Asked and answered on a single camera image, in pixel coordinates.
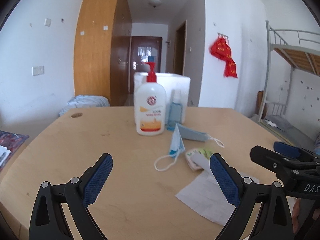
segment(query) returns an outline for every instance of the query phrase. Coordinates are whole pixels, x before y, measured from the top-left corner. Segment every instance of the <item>silver screw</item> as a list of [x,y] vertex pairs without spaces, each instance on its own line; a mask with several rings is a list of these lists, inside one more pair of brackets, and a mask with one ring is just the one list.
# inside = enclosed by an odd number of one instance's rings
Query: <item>silver screw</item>
[[42,184],[41,184],[41,187],[47,187],[49,185],[49,183],[47,182],[47,181],[45,181],[45,182],[43,182]]
[[76,183],[79,182],[79,178],[78,178],[78,177],[74,177],[74,178],[71,179],[70,182],[71,182],[72,184],[76,184]]
[[276,187],[281,187],[281,183],[279,181],[275,181],[273,184],[275,184]]
[[251,182],[252,182],[252,180],[250,178],[244,178],[243,181],[246,184],[251,184]]

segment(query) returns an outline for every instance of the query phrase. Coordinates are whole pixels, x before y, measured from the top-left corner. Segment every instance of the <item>red bottle cap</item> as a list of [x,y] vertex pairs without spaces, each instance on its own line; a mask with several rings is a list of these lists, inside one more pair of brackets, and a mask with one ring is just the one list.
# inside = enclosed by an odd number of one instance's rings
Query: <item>red bottle cap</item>
[[155,69],[155,63],[154,62],[146,62],[145,64],[148,64],[150,66],[150,72],[147,76],[147,82],[157,82],[157,76],[154,71]]

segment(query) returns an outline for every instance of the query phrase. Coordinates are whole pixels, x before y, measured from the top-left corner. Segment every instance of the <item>red circular logo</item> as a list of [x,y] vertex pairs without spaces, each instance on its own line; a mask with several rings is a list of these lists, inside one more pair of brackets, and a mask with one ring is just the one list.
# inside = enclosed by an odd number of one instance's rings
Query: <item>red circular logo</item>
[[155,105],[156,102],[157,102],[157,100],[156,100],[155,97],[148,97],[148,99],[147,99],[147,103],[148,103],[148,105],[150,105],[150,106]]

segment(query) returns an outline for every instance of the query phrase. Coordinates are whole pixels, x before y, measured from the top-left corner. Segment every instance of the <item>bottle label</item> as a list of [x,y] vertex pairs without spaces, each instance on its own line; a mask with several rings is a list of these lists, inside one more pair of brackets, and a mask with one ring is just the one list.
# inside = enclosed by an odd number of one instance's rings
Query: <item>bottle label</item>
[[143,132],[156,132],[161,130],[163,106],[155,106],[156,98],[149,97],[147,103],[150,108],[140,106],[140,130]]

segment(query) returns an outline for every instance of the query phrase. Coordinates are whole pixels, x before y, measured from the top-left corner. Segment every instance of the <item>blue gripper pad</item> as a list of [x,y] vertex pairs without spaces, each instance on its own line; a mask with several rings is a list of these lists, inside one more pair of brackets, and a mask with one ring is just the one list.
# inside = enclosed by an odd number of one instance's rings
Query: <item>blue gripper pad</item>
[[288,145],[283,142],[275,142],[273,144],[273,150],[282,155],[288,156],[290,158],[298,158],[300,156],[299,149],[297,147]]
[[88,207],[88,205],[91,205],[96,201],[104,183],[106,182],[112,170],[112,166],[112,157],[111,155],[108,155],[100,164],[89,182],[85,185],[82,198],[82,203],[85,207]]
[[214,155],[211,155],[210,157],[210,169],[228,203],[238,207],[240,204],[239,189],[234,183],[233,179],[230,177],[229,173]]

